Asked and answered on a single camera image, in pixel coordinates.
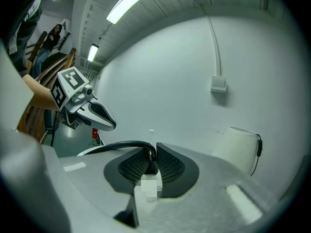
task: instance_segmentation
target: woman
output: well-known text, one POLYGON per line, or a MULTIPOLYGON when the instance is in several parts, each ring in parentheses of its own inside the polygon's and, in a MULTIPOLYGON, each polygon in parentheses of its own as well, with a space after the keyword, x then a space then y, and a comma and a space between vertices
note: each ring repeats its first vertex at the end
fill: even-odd
POLYGON ((52 49, 57 45, 59 41, 59 33, 62 31, 62 25, 57 24, 51 32, 49 32, 47 39, 42 45, 35 63, 33 64, 33 78, 35 79, 41 73, 41 65, 47 59, 52 49))

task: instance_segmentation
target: wall switch box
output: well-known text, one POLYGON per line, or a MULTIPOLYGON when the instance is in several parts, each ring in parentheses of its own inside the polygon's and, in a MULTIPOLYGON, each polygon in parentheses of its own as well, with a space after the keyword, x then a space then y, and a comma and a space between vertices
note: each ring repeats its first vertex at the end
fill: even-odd
POLYGON ((224 77, 213 76, 210 91, 225 93, 227 90, 227 79, 224 77))

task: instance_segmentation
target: floor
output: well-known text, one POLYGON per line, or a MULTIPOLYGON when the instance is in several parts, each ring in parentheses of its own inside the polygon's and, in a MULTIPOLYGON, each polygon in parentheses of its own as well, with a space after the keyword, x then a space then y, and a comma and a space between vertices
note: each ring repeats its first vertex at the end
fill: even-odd
MULTIPOLYGON (((51 144, 52 135, 49 134, 44 145, 51 144)), ((60 123, 55 131, 54 149, 59 158, 76 156, 82 151, 98 146, 92 138, 92 128, 85 124, 80 125, 76 130, 60 123)))

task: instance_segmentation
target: white tape strip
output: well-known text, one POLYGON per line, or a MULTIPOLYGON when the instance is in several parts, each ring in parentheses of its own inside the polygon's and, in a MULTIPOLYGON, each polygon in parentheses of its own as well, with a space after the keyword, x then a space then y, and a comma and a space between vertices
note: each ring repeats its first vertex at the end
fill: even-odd
POLYGON ((241 189, 233 184, 226 188, 228 195, 238 208, 241 216, 247 224, 251 224, 262 217, 260 209, 244 194, 241 189))
POLYGON ((86 164, 84 162, 79 162, 73 165, 64 166, 64 170, 65 172, 71 172, 71 171, 78 170, 84 167, 86 167, 86 164))

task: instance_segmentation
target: fire extinguisher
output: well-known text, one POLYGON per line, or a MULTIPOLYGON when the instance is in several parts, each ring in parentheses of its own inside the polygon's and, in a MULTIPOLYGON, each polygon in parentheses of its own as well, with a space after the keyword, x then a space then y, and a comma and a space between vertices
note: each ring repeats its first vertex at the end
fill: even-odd
POLYGON ((97 129, 94 129, 93 128, 93 131, 92 131, 92 138, 96 139, 97 138, 97 129))

